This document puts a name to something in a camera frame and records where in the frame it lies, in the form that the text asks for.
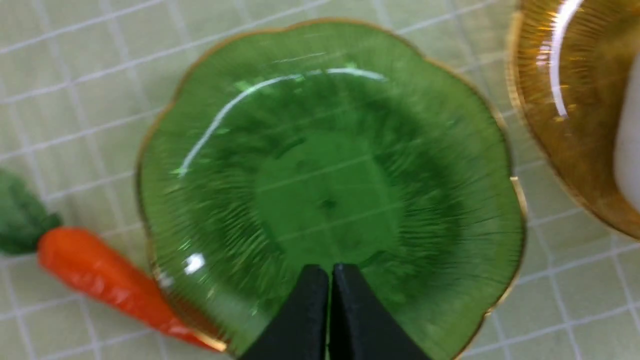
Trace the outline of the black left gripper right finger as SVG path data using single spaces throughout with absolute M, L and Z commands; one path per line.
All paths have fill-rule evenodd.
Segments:
M 331 360 L 428 360 L 375 296 L 357 265 L 333 267 Z

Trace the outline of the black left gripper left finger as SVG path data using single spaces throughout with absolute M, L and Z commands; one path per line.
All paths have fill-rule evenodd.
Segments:
M 305 265 L 278 314 L 242 360 L 323 360 L 326 353 L 329 276 Z

